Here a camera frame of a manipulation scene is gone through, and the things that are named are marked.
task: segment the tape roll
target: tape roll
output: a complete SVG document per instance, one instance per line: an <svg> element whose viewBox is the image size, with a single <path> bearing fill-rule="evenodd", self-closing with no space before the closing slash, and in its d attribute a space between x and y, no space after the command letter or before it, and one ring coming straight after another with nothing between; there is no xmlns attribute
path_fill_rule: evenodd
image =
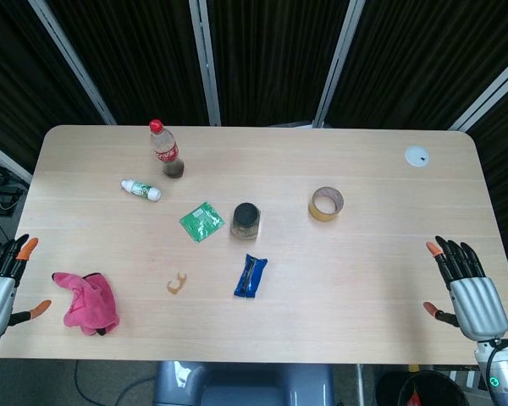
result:
<svg viewBox="0 0 508 406"><path fill-rule="evenodd" d="M325 196L329 197L333 203L335 204L335 210L332 213L326 213L325 211L321 211L316 207L315 199L318 197ZM345 199L342 197L340 192L337 189L330 188L329 186L324 186L314 192L312 195L311 202L308 204L308 210L311 213L311 216L316 218L319 222L330 222L337 217L339 211L345 206Z"/></svg>

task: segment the white cap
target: white cap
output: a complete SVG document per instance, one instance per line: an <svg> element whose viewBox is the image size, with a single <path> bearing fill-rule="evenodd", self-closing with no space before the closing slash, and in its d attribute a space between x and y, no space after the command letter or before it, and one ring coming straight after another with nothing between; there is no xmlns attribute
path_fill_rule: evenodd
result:
<svg viewBox="0 0 508 406"><path fill-rule="evenodd" d="M150 188L146 197L150 201L159 201L162 197L162 192L157 188Z"/></svg>
<svg viewBox="0 0 508 406"><path fill-rule="evenodd" d="M133 180L123 179L122 182L120 182L120 185L123 187L123 189L126 189L130 192L133 183Z"/></svg>

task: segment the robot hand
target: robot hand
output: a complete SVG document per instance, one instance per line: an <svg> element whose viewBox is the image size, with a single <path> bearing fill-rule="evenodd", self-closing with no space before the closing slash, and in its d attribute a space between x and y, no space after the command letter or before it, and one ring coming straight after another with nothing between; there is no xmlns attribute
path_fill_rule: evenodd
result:
<svg viewBox="0 0 508 406"><path fill-rule="evenodd" d="M26 262L37 245L37 239L31 239L23 247L27 240L28 234L25 234L17 240L10 239L6 244L0 244L0 337L8 326L38 317L51 304L50 300L44 300L33 310L11 314Z"/></svg>
<svg viewBox="0 0 508 406"><path fill-rule="evenodd" d="M476 252L467 244L436 237L427 247L439 265L450 292L455 314L433 304L423 307L435 319L459 327L465 337L477 342L474 352L495 405L508 405L508 318L493 281L485 276Z"/></svg>

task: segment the dark curtain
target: dark curtain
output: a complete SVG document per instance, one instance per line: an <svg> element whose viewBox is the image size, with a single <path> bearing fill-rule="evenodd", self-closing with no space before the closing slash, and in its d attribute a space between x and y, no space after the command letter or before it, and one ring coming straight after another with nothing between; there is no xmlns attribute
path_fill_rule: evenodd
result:
<svg viewBox="0 0 508 406"><path fill-rule="evenodd" d="M500 235L508 255L508 93L468 133L478 148Z"/></svg>
<svg viewBox="0 0 508 406"><path fill-rule="evenodd" d="M208 124L186 0L49 0L119 124Z"/></svg>
<svg viewBox="0 0 508 406"><path fill-rule="evenodd" d="M508 65L508 0L367 1L325 122L448 129Z"/></svg>
<svg viewBox="0 0 508 406"><path fill-rule="evenodd" d="M49 129L101 123L28 2L0 1L0 149L32 172Z"/></svg>
<svg viewBox="0 0 508 406"><path fill-rule="evenodd" d="M312 121L347 3L208 0L223 125Z"/></svg>

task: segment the gray chair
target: gray chair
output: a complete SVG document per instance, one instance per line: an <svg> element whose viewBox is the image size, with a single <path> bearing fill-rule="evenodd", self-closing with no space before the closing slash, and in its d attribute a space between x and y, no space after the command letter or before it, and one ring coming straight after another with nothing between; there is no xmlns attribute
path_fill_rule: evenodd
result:
<svg viewBox="0 0 508 406"><path fill-rule="evenodd" d="M163 361L153 406L333 406L329 365Z"/></svg>

